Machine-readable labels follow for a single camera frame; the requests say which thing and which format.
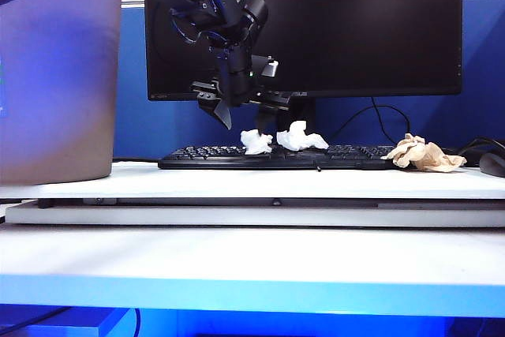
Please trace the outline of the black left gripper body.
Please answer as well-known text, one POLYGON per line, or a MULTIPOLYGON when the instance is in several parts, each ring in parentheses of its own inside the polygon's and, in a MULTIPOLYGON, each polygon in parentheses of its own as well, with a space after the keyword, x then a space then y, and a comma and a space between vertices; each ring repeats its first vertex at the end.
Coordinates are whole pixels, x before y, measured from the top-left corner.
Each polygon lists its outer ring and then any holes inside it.
POLYGON ((198 99, 221 99, 228 107, 246 103, 264 104, 287 110, 290 97, 280 91, 269 90, 261 83, 264 77, 273 78, 279 62, 272 57, 252 54, 249 47, 231 45, 210 47, 217 76, 209 82, 194 81, 191 89, 198 99))

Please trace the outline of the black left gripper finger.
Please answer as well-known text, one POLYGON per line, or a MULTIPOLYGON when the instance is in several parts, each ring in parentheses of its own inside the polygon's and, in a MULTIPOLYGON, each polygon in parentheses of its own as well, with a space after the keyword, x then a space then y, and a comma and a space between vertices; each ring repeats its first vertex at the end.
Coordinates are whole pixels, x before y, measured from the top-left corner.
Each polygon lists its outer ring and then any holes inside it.
POLYGON ((230 109, 221 99, 198 99, 198 104, 201 110, 212 116, 216 121, 230 130, 232 120, 230 109))
POLYGON ((261 104, 255 117, 255 127, 259 134, 264 134, 269 124, 274 122, 277 117, 277 109, 261 104))

